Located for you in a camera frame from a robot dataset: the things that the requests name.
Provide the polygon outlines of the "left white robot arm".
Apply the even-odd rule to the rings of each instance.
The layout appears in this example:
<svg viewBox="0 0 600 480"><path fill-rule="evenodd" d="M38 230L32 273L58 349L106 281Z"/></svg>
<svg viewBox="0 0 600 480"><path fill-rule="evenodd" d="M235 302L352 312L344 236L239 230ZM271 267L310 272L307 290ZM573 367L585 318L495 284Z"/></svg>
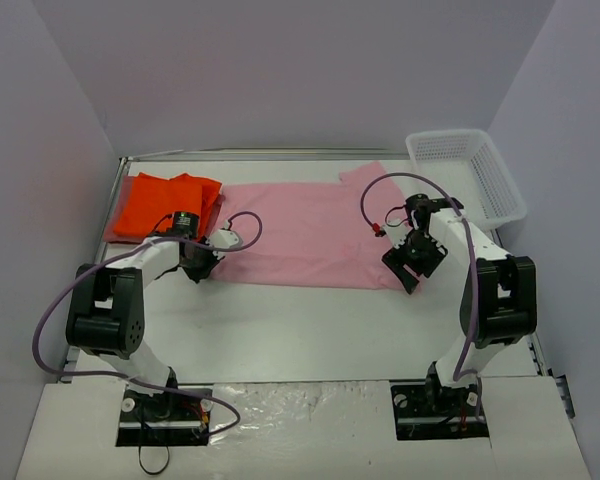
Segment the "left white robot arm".
<svg viewBox="0 0 600 480"><path fill-rule="evenodd" d="M166 273L184 270L196 283L209 277L225 251L242 245L227 226L203 236L196 246L196 215L177 211L164 232L154 231L141 243L143 250L117 260L85 277L74 288L66 326L66 340L88 355L108 363L131 380L131 389L146 395L145 406L159 418L175 415L181 406L174 370L163 363L144 341L144 290ZM176 240L159 243L159 238Z"/></svg>

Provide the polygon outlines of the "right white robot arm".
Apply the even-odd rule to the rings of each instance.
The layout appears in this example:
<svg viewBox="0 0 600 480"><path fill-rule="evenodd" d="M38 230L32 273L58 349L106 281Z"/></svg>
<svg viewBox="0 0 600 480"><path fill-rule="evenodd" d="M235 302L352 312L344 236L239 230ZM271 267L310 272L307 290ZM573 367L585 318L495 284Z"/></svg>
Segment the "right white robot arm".
<svg viewBox="0 0 600 480"><path fill-rule="evenodd" d="M496 245L444 198L409 197L403 220L387 219L376 230L391 247L383 264L412 294L447 257L466 270L459 307L461 333L428 369L423 389L426 406L445 413L459 390L476 390L482 371L499 353L537 327L536 266Z"/></svg>

